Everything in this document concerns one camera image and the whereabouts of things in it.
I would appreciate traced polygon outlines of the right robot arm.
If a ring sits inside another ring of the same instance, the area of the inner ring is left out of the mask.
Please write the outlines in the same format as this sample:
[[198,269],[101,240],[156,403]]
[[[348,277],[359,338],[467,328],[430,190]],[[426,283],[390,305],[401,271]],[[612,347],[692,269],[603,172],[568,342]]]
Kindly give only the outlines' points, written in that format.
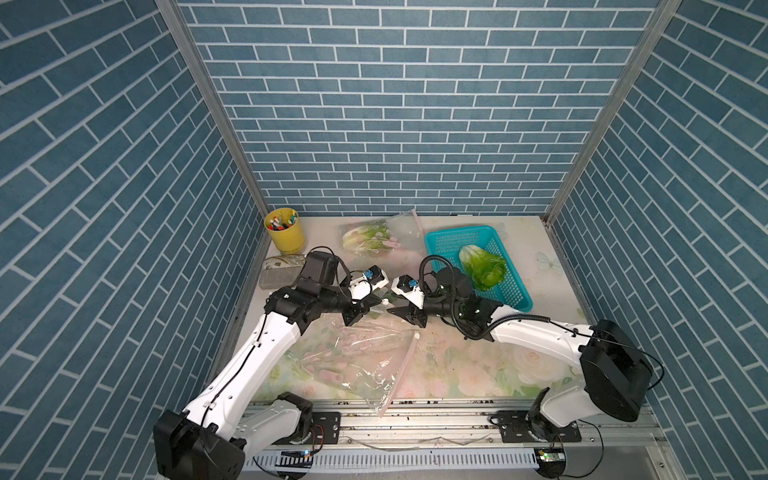
[[419,327],[440,317],[469,340],[523,347],[581,374],[579,381],[544,388],[536,396],[526,415],[535,437],[551,441],[571,423],[599,413],[623,422],[638,419],[653,367],[617,323],[602,320],[587,327],[524,313],[478,295],[454,267],[444,267],[434,277],[434,286],[409,275],[394,279],[392,292],[407,303],[392,308],[391,314]]

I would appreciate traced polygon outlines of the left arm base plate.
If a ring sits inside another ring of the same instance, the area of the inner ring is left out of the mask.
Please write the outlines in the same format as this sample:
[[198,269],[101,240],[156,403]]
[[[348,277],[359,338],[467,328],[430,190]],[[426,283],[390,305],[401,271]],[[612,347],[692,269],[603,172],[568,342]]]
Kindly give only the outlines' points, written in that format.
[[341,428],[341,413],[338,411],[313,412],[311,419],[306,422],[308,430],[302,437],[302,445],[320,443],[336,445],[339,441]]

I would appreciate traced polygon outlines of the chinese cabbage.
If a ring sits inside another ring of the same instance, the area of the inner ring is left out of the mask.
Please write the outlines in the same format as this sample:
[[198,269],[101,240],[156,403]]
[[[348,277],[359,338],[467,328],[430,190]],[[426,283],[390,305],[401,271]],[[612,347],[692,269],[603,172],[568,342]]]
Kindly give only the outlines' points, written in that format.
[[356,226],[341,237],[342,246],[353,253],[379,254],[400,246],[390,228],[384,222]]
[[487,291],[500,284],[507,274],[506,261],[477,245],[466,245],[459,251],[459,260],[474,287]]

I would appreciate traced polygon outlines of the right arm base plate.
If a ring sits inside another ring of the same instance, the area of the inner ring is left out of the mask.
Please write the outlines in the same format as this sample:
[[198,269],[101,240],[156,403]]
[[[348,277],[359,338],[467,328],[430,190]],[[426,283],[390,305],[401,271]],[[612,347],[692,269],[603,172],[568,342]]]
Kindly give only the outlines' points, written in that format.
[[582,440],[575,422],[557,427],[541,415],[531,416],[523,410],[500,410],[489,416],[504,443],[578,443]]

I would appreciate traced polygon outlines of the zip-top bag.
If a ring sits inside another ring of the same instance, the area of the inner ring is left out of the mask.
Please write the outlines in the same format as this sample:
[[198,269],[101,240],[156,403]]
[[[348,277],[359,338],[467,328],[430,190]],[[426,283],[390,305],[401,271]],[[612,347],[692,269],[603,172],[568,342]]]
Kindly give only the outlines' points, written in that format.
[[354,394],[381,416],[391,405],[419,340],[420,333],[412,329],[326,326],[303,336],[288,357],[309,379]]
[[361,257],[380,257],[404,251],[426,252],[424,231],[415,209],[346,224],[339,234],[342,248]]
[[[331,288],[334,294],[334,298],[333,300],[328,300],[327,309],[330,312],[340,313],[339,300],[341,297],[341,293],[349,289],[349,281],[351,279],[352,274],[358,273],[359,271],[361,270],[350,271],[343,277],[343,279],[340,281],[340,283],[337,286],[334,286]],[[399,319],[406,321],[411,325],[417,326],[418,328],[425,328],[428,320],[428,316],[424,311],[425,301],[426,301],[426,288],[420,286],[425,293],[424,306],[423,306],[423,309],[420,310],[420,309],[417,309],[410,302],[408,302],[405,298],[395,295],[392,292],[391,284],[393,280],[390,280],[388,277],[387,286],[384,287],[383,289],[379,289],[374,292],[382,299],[382,303],[373,307],[370,310],[370,312],[367,315],[365,315],[362,319],[378,318],[383,315],[392,315],[394,317],[397,317]]]

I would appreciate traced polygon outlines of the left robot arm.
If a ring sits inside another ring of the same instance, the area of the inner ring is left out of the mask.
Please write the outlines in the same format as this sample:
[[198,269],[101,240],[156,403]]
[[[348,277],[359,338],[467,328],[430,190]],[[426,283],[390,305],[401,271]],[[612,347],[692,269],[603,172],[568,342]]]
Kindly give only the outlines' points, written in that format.
[[378,266],[359,276],[337,277],[343,261],[331,251],[311,251],[298,277],[269,295],[259,323],[217,377],[181,412],[165,411],[153,427],[157,469],[168,479],[236,479],[247,459],[276,441],[313,435],[311,401],[285,392],[268,408],[244,412],[269,373],[326,313],[351,326],[380,304],[387,284]]

